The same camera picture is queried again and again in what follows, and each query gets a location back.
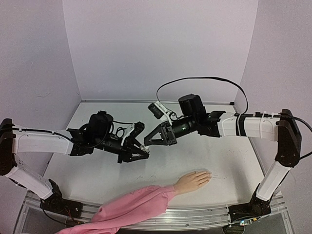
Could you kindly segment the mannequin hand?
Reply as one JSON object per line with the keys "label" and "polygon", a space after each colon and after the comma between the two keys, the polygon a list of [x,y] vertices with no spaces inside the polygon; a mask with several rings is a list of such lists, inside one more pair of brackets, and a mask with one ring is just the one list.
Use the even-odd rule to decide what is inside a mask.
{"label": "mannequin hand", "polygon": [[174,185],[176,195],[194,192],[206,185],[212,178],[208,171],[191,172],[183,175]]}

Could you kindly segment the clear nail polish bottle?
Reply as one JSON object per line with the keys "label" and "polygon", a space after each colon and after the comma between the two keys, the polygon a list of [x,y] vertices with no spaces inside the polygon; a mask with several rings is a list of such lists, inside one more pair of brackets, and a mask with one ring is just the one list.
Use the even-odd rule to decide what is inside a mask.
{"label": "clear nail polish bottle", "polygon": [[142,150],[142,151],[144,151],[144,152],[146,152],[146,153],[149,152],[149,149],[145,149],[145,146],[144,146],[144,145],[141,145],[139,148],[140,148],[140,150]]}

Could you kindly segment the pink sleeved forearm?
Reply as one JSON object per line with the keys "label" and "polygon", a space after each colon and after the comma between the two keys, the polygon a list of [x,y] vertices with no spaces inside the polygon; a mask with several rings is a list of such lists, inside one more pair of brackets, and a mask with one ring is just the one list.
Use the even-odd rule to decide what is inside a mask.
{"label": "pink sleeved forearm", "polygon": [[174,187],[147,186],[100,206],[91,221],[59,231],[59,234],[115,234],[121,227],[164,213],[176,195]]}

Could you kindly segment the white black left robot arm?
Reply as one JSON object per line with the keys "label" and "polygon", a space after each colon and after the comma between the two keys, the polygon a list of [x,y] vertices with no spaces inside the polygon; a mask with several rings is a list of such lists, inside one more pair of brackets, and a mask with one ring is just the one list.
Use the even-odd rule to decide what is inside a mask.
{"label": "white black left robot arm", "polygon": [[0,174],[36,194],[43,211],[80,218],[83,204],[63,198],[56,182],[32,171],[18,154],[39,152],[84,156],[99,149],[117,155],[118,163],[147,159],[148,149],[136,139],[143,132],[144,123],[119,128],[122,135],[118,136],[114,122],[106,111],[98,111],[78,129],[50,131],[18,127],[6,118],[0,124]]}

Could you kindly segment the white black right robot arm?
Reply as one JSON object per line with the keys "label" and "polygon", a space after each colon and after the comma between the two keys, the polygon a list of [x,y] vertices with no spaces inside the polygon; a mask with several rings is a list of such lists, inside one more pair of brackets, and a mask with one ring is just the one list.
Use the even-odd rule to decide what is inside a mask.
{"label": "white black right robot arm", "polygon": [[207,113],[200,96],[193,94],[181,97],[178,102],[183,115],[178,120],[171,120],[170,111],[160,101],[149,105],[148,109],[163,122],[144,138],[145,146],[173,145],[179,137],[194,131],[208,137],[255,137],[276,141],[278,149],[274,162],[251,200],[228,207],[231,223],[243,223],[245,220],[269,215],[275,190],[290,169],[300,161],[302,136],[291,111],[284,109],[280,114],[238,114],[226,111]]}

